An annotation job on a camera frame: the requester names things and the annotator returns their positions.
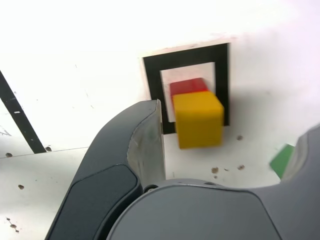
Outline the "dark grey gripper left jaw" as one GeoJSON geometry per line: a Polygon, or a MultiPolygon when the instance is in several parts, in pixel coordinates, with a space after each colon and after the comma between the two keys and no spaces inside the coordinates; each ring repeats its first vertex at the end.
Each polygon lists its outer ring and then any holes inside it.
{"type": "Polygon", "coordinates": [[[104,240],[122,212],[165,180],[162,106],[140,101],[111,119],[87,149],[46,235],[104,240]]]}

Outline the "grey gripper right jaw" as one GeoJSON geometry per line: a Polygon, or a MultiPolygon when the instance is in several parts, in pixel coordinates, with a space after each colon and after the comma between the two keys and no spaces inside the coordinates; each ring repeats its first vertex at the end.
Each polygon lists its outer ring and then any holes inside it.
{"type": "Polygon", "coordinates": [[[170,180],[135,200],[109,240],[317,240],[320,128],[299,137],[279,184],[231,188],[170,180]]]}

